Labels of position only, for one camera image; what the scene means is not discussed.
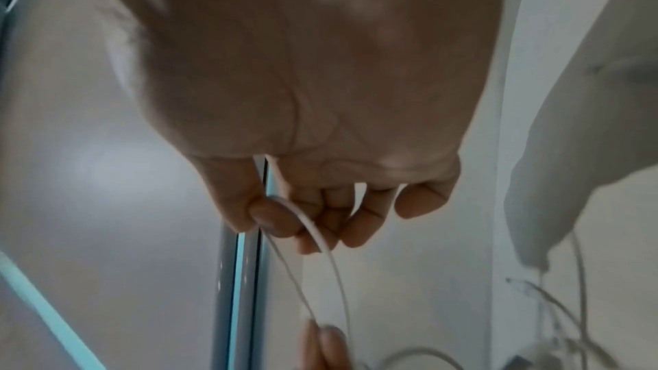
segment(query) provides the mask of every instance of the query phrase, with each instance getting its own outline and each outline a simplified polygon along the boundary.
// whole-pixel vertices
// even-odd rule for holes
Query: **human hand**
[[[345,335],[335,327],[306,323],[300,347],[300,370],[352,370]]]
[[[120,80],[199,171],[237,232],[364,244],[395,211],[444,205],[485,83],[502,0],[102,0]],[[354,185],[368,184],[358,210]],[[395,198],[398,186],[407,185]]]

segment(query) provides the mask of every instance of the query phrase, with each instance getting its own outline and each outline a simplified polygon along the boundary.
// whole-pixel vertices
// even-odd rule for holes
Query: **finger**
[[[319,190],[292,188],[284,196],[294,202],[311,219],[322,211],[323,200]],[[276,237],[291,237],[304,230],[297,216],[278,202],[264,198],[249,207],[256,222]]]
[[[333,250],[338,244],[341,226],[350,218],[354,209],[354,185],[326,188],[322,190],[324,210],[315,219],[315,225]],[[301,254],[319,252],[319,247],[309,233],[301,233],[297,238],[297,248]]]
[[[265,197],[263,181],[251,158],[189,158],[203,178],[221,216],[235,232],[256,227],[249,215],[252,202]]]
[[[412,219],[438,210],[448,202],[460,173],[457,159],[449,174],[442,178],[405,186],[395,201],[395,212],[403,219]]]
[[[302,331],[300,364],[302,370],[329,370],[322,356],[320,329],[315,321],[306,323]]]
[[[341,330],[332,326],[322,328],[320,349],[328,370],[351,370],[348,344]]]
[[[397,187],[377,190],[368,186],[358,210],[340,231],[340,239],[345,246],[364,245],[382,227],[397,191]]]

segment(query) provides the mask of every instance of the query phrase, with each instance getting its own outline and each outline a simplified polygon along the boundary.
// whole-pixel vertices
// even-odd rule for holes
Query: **hand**
[[[112,61],[237,232],[364,244],[395,211],[442,207],[482,92],[502,0],[103,0]],[[354,209],[355,183],[367,183]],[[407,185],[395,198],[398,186]]]
[[[300,370],[352,370],[345,335],[309,321],[302,332]]]

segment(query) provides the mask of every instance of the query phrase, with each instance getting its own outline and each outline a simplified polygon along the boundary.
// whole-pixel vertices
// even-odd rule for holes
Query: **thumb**
[[[189,158],[203,178],[222,218],[238,233],[256,227],[249,205],[265,198],[263,179],[253,158]]]

